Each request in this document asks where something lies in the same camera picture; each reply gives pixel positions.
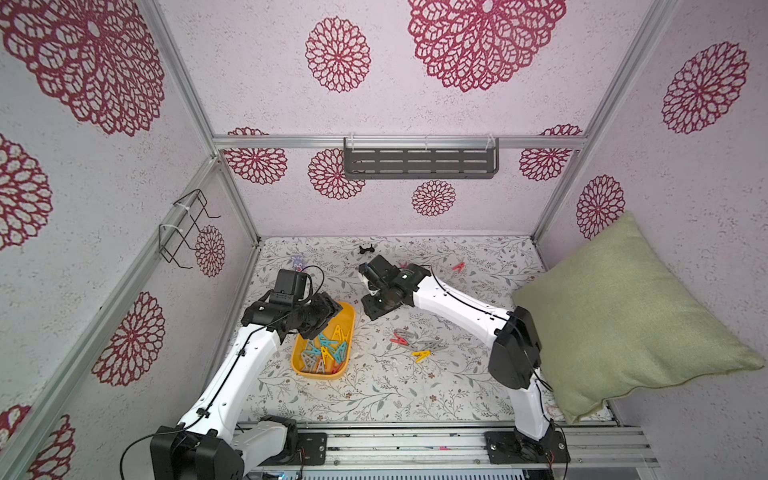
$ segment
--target red flower pattern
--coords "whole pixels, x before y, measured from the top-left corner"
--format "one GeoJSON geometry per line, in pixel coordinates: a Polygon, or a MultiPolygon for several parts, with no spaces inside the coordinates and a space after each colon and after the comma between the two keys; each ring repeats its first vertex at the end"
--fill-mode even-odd
{"type": "Polygon", "coordinates": [[[0,134],[0,250],[36,237],[53,211],[38,161],[0,134]]]}
{"type": "MultiPolygon", "coordinates": [[[[542,135],[579,135],[576,125],[556,125],[541,132],[542,135]]],[[[526,148],[520,156],[520,171],[532,180],[549,180],[557,177],[571,157],[567,148],[526,148]]]]}
{"type": "Polygon", "coordinates": [[[200,271],[206,276],[218,275],[224,268],[224,257],[227,250],[219,229],[213,225],[203,227],[197,235],[197,242],[195,242],[194,247],[194,255],[197,258],[200,271]]]}
{"type": "Polygon", "coordinates": [[[16,431],[18,424],[29,413],[30,406],[14,405],[10,409],[0,413],[0,452],[8,443],[13,432],[16,431]]]}
{"type": "Polygon", "coordinates": [[[528,67],[565,15],[565,0],[408,0],[409,33],[445,87],[488,90],[528,67]]]}
{"type": "Polygon", "coordinates": [[[344,153],[338,149],[317,152],[310,161],[310,182],[315,190],[328,198],[342,200],[362,191],[365,180],[350,180],[344,175],[344,153]]]}
{"type": "Polygon", "coordinates": [[[411,205],[425,217],[436,217],[447,212],[455,200],[456,190],[451,184],[430,180],[416,188],[411,197],[411,205]]]}
{"type": "MultiPolygon", "coordinates": [[[[267,135],[258,128],[235,128],[229,135],[267,135]]],[[[288,163],[282,148],[238,148],[223,151],[232,171],[255,184],[273,184],[286,174],[288,163]]]]}
{"type": "Polygon", "coordinates": [[[724,41],[697,53],[667,87],[661,108],[667,128],[689,134],[715,123],[741,95],[749,67],[739,44],[724,41]]]}
{"type": "Polygon", "coordinates": [[[576,223],[591,240],[624,212],[624,191],[608,175],[595,177],[584,187],[576,205],[576,223]]]}
{"type": "Polygon", "coordinates": [[[133,0],[0,0],[0,30],[79,121],[133,137],[160,116],[165,73],[133,0]]]}
{"type": "Polygon", "coordinates": [[[370,48],[359,27],[339,17],[315,25],[306,41],[306,60],[312,76],[331,91],[350,91],[366,79],[370,48]]]}
{"type": "Polygon", "coordinates": [[[69,415],[64,415],[29,466],[25,480],[61,480],[69,472],[73,453],[74,428],[69,423],[69,415]]]}
{"type": "Polygon", "coordinates": [[[149,292],[141,292],[91,372],[101,383],[127,386],[149,371],[164,336],[162,307],[149,292]]]}

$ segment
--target yellow tray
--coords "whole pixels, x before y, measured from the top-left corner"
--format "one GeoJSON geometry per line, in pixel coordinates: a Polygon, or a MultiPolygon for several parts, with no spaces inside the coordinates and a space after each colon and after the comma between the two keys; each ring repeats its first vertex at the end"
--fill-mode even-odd
{"type": "MultiPolygon", "coordinates": [[[[333,330],[336,329],[337,325],[341,326],[342,332],[346,333],[346,358],[342,362],[339,371],[336,373],[302,372],[302,369],[304,368],[304,360],[301,358],[301,352],[303,352],[306,348],[307,340],[305,340],[301,335],[296,335],[296,343],[293,344],[293,354],[290,357],[290,365],[299,375],[318,380],[335,380],[344,374],[347,365],[349,365],[349,353],[352,352],[352,333],[355,329],[355,320],[357,314],[355,313],[355,309],[347,302],[339,302],[339,305],[342,306],[341,312],[334,316],[328,322],[326,329],[323,330],[323,335],[325,335],[327,338],[331,338],[333,336],[333,330]]],[[[317,336],[317,338],[315,338],[313,341],[315,347],[320,348],[319,336],[317,336]]]]}

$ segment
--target zip tie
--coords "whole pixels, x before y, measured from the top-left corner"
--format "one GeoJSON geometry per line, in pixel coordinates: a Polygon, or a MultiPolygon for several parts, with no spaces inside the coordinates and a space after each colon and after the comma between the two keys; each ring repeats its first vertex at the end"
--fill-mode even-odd
{"type": "Polygon", "coordinates": [[[181,228],[177,227],[176,225],[169,225],[168,223],[161,223],[160,226],[161,227],[175,228],[176,230],[179,230],[181,233],[184,233],[184,230],[182,230],[181,228]]]}

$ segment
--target black cable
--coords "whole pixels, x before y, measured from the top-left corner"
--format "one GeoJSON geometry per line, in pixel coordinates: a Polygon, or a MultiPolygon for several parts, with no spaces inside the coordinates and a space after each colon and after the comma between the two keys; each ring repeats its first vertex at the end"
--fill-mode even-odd
{"type": "MultiPolygon", "coordinates": [[[[490,313],[490,312],[489,312],[489,311],[487,311],[487,310],[483,310],[483,309],[481,309],[481,308],[478,308],[478,307],[476,307],[476,306],[474,306],[474,305],[471,305],[471,304],[469,304],[469,303],[466,303],[464,300],[462,300],[462,299],[458,298],[456,295],[453,295],[452,293],[450,293],[450,292],[449,292],[449,291],[448,291],[448,290],[447,290],[447,289],[446,289],[446,288],[445,288],[445,287],[444,287],[444,286],[443,286],[443,285],[440,283],[440,281],[439,281],[439,280],[437,280],[437,276],[435,276],[435,272],[433,272],[433,271],[432,271],[432,268],[431,268],[431,267],[430,267],[429,271],[432,273],[432,276],[433,276],[433,277],[435,277],[435,282],[438,284],[438,286],[439,286],[440,288],[442,288],[442,291],[443,291],[443,292],[445,292],[445,294],[446,294],[446,295],[449,295],[449,296],[450,296],[451,298],[453,298],[454,300],[457,300],[457,301],[459,301],[460,303],[463,303],[464,305],[466,305],[466,306],[468,306],[468,307],[470,307],[470,308],[473,308],[473,309],[475,309],[475,310],[477,310],[477,311],[479,311],[479,312],[481,312],[481,313],[485,313],[486,315],[490,315],[490,316],[493,316],[493,317],[495,317],[495,318],[498,318],[499,320],[504,320],[505,322],[509,322],[509,319],[506,319],[506,318],[500,317],[500,316],[498,316],[498,315],[495,315],[495,314],[493,314],[493,313],[490,313]]],[[[519,335],[519,336],[522,338],[522,332],[520,331],[520,329],[519,329],[518,327],[514,326],[514,325],[512,325],[512,328],[513,328],[513,329],[514,329],[514,330],[515,330],[515,331],[518,333],[518,335],[519,335]]],[[[528,358],[528,352],[526,352],[526,351],[523,349],[523,353],[525,354],[525,359],[528,361],[528,365],[531,367],[531,371],[533,372],[534,376],[536,376],[536,379],[537,379],[537,380],[538,380],[538,381],[539,381],[539,382],[540,382],[540,383],[541,383],[541,384],[542,384],[542,385],[543,385],[543,386],[544,386],[544,387],[545,387],[547,390],[549,390],[550,392],[552,392],[552,391],[553,391],[553,390],[552,390],[552,387],[551,387],[551,386],[550,386],[548,383],[546,383],[544,380],[542,380],[542,379],[541,379],[541,377],[540,377],[540,376],[538,376],[538,374],[536,373],[536,368],[534,368],[534,366],[533,366],[533,363],[531,363],[531,359],[529,359],[529,358],[528,358]]]]}
{"type": "Polygon", "coordinates": [[[302,480],[302,478],[304,478],[304,463],[306,461],[306,454],[304,453],[304,447],[302,447],[300,451],[301,451],[301,468],[299,469],[299,476],[296,477],[296,480],[302,480]]]}
{"type": "MultiPolygon", "coordinates": [[[[466,305],[466,306],[468,306],[468,307],[470,307],[470,308],[473,308],[473,309],[475,309],[475,310],[478,310],[478,311],[479,311],[479,312],[481,312],[481,313],[485,313],[486,315],[490,315],[490,316],[493,316],[493,317],[495,317],[495,318],[498,318],[499,320],[504,320],[505,322],[508,322],[508,321],[509,321],[509,319],[505,319],[505,318],[502,318],[502,317],[500,317],[500,316],[498,316],[498,315],[495,315],[495,314],[493,314],[493,313],[490,313],[490,312],[488,312],[488,311],[486,311],[486,310],[483,310],[483,309],[479,309],[478,307],[476,307],[476,306],[474,306],[474,305],[471,305],[471,304],[469,304],[469,303],[466,303],[464,300],[462,300],[462,299],[458,298],[457,296],[453,295],[452,293],[450,293],[450,292],[449,292],[449,291],[448,291],[448,290],[447,290],[447,289],[446,289],[446,288],[445,288],[445,287],[444,287],[444,286],[443,286],[443,285],[440,283],[440,281],[439,281],[439,280],[437,280],[437,276],[435,276],[435,272],[433,272],[433,271],[432,271],[432,267],[429,267],[429,271],[430,271],[430,273],[432,273],[432,276],[435,278],[435,282],[438,284],[438,286],[440,286],[440,288],[442,288],[442,291],[443,291],[443,292],[445,292],[445,294],[446,294],[446,295],[450,295],[450,297],[451,297],[451,298],[453,298],[454,300],[457,300],[457,301],[459,301],[460,303],[463,303],[464,305],[466,305]]],[[[514,325],[512,326],[512,328],[513,328],[513,329],[514,329],[514,330],[515,330],[515,331],[518,333],[518,335],[519,335],[519,336],[522,338],[522,333],[520,332],[520,329],[518,329],[518,327],[516,327],[516,326],[514,326],[514,325]]],[[[531,367],[531,371],[533,372],[533,374],[534,374],[534,376],[536,377],[536,379],[537,379],[537,380],[538,380],[538,381],[539,381],[539,382],[540,382],[540,383],[541,383],[541,384],[542,384],[542,385],[543,385],[543,386],[544,386],[544,387],[545,387],[547,390],[549,390],[550,392],[553,392],[554,390],[552,390],[552,387],[551,387],[551,386],[550,386],[548,383],[546,383],[546,382],[545,382],[543,379],[541,379],[541,377],[540,377],[540,376],[538,376],[538,374],[536,373],[536,369],[534,368],[533,364],[531,363],[531,359],[529,359],[529,358],[528,358],[528,353],[527,353],[527,352],[525,352],[525,350],[524,350],[524,349],[523,349],[523,353],[525,354],[525,359],[528,361],[528,365],[531,367]]],[[[544,417],[544,420],[546,420],[546,421],[547,421],[547,422],[548,422],[550,425],[552,425],[552,428],[554,429],[554,428],[556,427],[556,425],[555,425],[554,421],[553,421],[552,419],[548,419],[548,418],[547,418],[547,416],[546,416],[546,414],[545,414],[545,412],[544,412],[544,401],[542,400],[542,397],[543,397],[543,395],[541,394],[541,389],[540,389],[540,388],[538,388],[538,384],[535,384],[535,385],[536,385],[536,389],[538,390],[538,405],[539,405],[539,407],[541,408],[541,416],[543,416],[543,417],[544,417]]],[[[565,432],[563,431],[563,428],[562,428],[562,427],[559,427],[559,428],[560,428],[560,432],[563,434],[563,445],[565,445],[565,450],[567,451],[567,450],[568,450],[568,444],[567,444],[567,442],[565,441],[565,432]]],[[[566,463],[565,463],[565,473],[563,474],[563,480],[565,480],[565,476],[566,476],[567,474],[568,474],[568,462],[566,462],[566,463]]]]}
{"type": "Polygon", "coordinates": [[[237,365],[237,361],[240,360],[240,357],[243,356],[243,354],[245,353],[245,346],[248,345],[248,342],[250,341],[250,337],[254,333],[260,332],[261,330],[266,329],[268,326],[272,326],[275,323],[278,323],[280,320],[284,319],[289,314],[290,314],[290,312],[288,312],[285,315],[281,316],[279,319],[275,320],[274,322],[269,323],[267,325],[264,325],[261,328],[255,329],[253,332],[248,334],[248,337],[246,337],[245,343],[243,344],[243,347],[240,349],[240,351],[238,352],[237,356],[235,357],[235,361],[232,362],[232,366],[230,367],[230,371],[227,372],[227,376],[224,377],[223,382],[221,383],[221,385],[219,385],[219,389],[216,391],[216,393],[214,393],[214,397],[212,399],[210,399],[210,402],[208,402],[208,406],[206,406],[205,409],[202,412],[198,413],[199,417],[197,417],[197,420],[192,422],[191,425],[189,425],[188,427],[184,427],[181,430],[174,430],[172,432],[151,433],[149,435],[145,435],[145,436],[141,437],[138,440],[134,440],[129,446],[125,447],[125,450],[123,450],[123,454],[120,456],[120,478],[121,478],[121,480],[125,480],[125,476],[123,475],[123,460],[125,458],[125,454],[128,453],[128,449],[130,449],[132,446],[136,445],[137,443],[141,442],[142,440],[146,440],[146,439],[149,439],[149,438],[157,436],[157,435],[171,435],[171,434],[182,433],[182,432],[186,432],[187,430],[189,430],[192,427],[194,427],[201,419],[203,419],[204,416],[206,416],[206,414],[209,413],[208,410],[214,404],[214,401],[216,400],[216,397],[219,396],[219,393],[221,392],[221,389],[224,387],[224,384],[226,384],[227,380],[230,378],[230,374],[235,369],[235,365],[237,365]]]}
{"type": "MultiPolygon", "coordinates": [[[[563,434],[563,445],[565,445],[565,451],[568,451],[568,442],[565,440],[565,430],[563,430],[563,427],[560,427],[559,425],[556,425],[560,429],[560,433],[563,434]]],[[[563,480],[565,480],[566,475],[568,475],[568,464],[571,463],[570,460],[568,460],[565,463],[565,472],[563,472],[563,480]]]]}
{"type": "Polygon", "coordinates": [[[315,268],[317,268],[318,270],[320,270],[320,272],[323,274],[323,279],[320,280],[320,285],[317,287],[317,290],[315,290],[316,292],[319,292],[323,288],[323,284],[326,282],[326,272],[325,272],[325,270],[323,270],[322,268],[320,268],[317,265],[307,265],[304,268],[302,268],[301,271],[303,272],[304,270],[306,270],[308,268],[312,268],[313,266],[315,268]]]}
{"type": "Polygon", "coordinates": [[[136,445],[137,443],[141,442],[142,440],[146,440],[146,439],[149,439],[151,437],[156,437],[158,435],[175,435],[177,433],[186,432],[187,430],[189,430],[192,427],[194,427],[201,419],[203,419],[202,415],[197,417],[197,420],[192,422],[188,427],[184,427],[181,430],[173,430],[171,432],[161,432],[161,433],[155,432],[155,433],[151,433],[149,435],[145,435],[145,436],[141,437],[138,440],[134,440],[129,446],[125,447],[125,450],[123,450],[123,455],[120,455],[120,478],[122,480],[125,480],[125,475],[123,474],[123,461],[125,460],[125,454],[128,453],[128,449],[130,449],[132,446],[136,445]]]}

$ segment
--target yellow clothespin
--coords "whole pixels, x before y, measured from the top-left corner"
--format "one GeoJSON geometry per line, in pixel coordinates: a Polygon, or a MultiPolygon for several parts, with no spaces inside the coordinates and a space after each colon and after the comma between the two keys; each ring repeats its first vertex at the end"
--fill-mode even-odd
{"type": "Polygon", "coordinates": [[[432,352],[429,350],[423,350],[421,352],[414,352],[411,353],[413,356],[418,356],[418,359],[416,359],[416,363],[421,362],[423,359],[427,358],[428,356],[432,355],[432,352]]]}
{"type": "Polygon", "coordinates": [[[341,330],[341,325],[336,325],[336,328],[333,329],[333,335],[331,335],[331,340],[336,340],[339,342],[346,341],[346,335],[344,335],[344,331],[341,330]]]}
{"type": "Polygon", "coordinates": [[[331,355],[331,352],[328,351],[328,347],[326,346],[321,346],[320,352],[323,353],[323,364],[325,365],[326,370],[330,372],[333,368],[333,356],[331,355]]]}

